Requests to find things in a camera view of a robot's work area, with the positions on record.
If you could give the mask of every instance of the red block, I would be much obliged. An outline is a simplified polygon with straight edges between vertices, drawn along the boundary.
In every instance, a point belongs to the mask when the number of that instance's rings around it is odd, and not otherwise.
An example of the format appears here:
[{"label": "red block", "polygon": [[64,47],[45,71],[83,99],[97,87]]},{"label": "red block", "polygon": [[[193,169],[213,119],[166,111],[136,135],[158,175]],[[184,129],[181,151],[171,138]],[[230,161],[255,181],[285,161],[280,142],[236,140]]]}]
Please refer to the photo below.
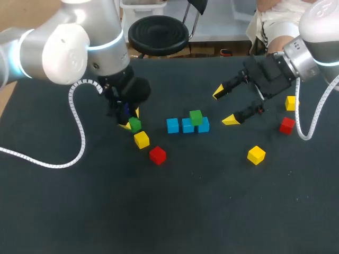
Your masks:
[{"label": "red block", "polygon": [[160,165],[166,160],[166,152],[160,147],[156,147],[151,152],[149,152],[149,158],[156,165]]},{"label": "red block", "polygon": [[290,135],[295,125],[295,120],[285,117],[280,125],[280,132]]}]

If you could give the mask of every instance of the black stool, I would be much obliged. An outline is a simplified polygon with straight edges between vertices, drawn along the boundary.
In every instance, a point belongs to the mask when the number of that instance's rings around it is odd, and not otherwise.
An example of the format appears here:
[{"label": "black stool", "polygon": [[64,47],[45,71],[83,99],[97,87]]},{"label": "black stool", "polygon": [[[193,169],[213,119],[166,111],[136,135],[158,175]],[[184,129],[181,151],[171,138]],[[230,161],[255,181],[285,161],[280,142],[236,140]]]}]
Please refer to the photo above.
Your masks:
[{"label": "black stool", "polygon": [[[206,9],[208,0],[188,0],[184,20],[168,16],[149,16],[136,21],[128,31],[130,45],[144,55],[162,57],[184,49],[193,37],[199,16]],[[191,4],[197,9],[191,35],[185,25]]]}]

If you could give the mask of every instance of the white shelf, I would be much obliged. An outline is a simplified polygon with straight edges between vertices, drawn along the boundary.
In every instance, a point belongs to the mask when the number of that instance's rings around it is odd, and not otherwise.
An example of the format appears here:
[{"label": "white shelf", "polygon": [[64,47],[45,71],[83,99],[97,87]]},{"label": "white shelf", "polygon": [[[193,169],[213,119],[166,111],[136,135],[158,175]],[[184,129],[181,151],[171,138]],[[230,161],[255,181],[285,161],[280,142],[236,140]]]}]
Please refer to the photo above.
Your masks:
[{"label": "white shelf", "polygon": [[[255,11],[255,1],[236,0],[243,2],[244,5],[249,5],[249,12],[253,15]],[[188,2],[186,0],[168,0],[167,6],[164,9],[164,15],[174,17],[178,20],[183,20]],[[189,31],[192,31],[193,23],[197,11],[191,6],[186,26]],[[209,0],[206,11],[203,16],[199,17],[197,29],[191,42],[200,41],[243,41],[248,40],[246,29],[248,20],[237,20],[237,15],[234,11],[234,6],[231,0]],[[128,29],[125,27],[124,19],[122,27],[124,29],[125,39],[128,42]]]}]

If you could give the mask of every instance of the person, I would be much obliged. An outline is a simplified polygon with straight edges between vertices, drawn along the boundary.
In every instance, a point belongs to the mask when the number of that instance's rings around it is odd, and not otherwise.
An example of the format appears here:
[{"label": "person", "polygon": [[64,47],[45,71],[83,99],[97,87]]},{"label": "person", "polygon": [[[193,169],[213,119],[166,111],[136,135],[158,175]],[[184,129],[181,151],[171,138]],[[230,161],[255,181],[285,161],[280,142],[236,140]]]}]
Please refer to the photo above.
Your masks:
[{"label": "person", "polygon": [[317,0],[256,0],[257,11],[246,31],[254,44],[256,38],[267,53],[283,50],[283,46],[299,36],[299,20]]}]

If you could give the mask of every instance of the black table surface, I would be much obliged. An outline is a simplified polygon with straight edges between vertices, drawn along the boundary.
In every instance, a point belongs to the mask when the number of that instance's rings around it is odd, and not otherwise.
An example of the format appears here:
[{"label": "black table surface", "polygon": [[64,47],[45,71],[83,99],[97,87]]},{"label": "black table surface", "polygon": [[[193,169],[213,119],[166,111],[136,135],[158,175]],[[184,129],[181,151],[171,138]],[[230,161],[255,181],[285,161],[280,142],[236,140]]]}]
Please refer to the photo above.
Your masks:
[{"label": "black table surface", "polygon": [[[257,98],[242,85],[217,101],[222,81],[244,58],[135,60],[152,95],[140,108],[150,147],[105,116],[107,101],[91,85],[75,93],[87,137],[68,169],[46,169],[0,153],[0,253],[339,253],[338,95],[326,102],[314,137],[279,132],[293,88],[243,125],[221,120]],[[302,85],[308,130],[326,84]],[[78,153],[80,139],[68,86],[20,81],[0,120],[0,146],[48,163]],[[201,110],[204,134],[167,134],[166,119]],[[151,148],[167,161],[156,166]],[[255,166],[249,149],[265,160]]]}]

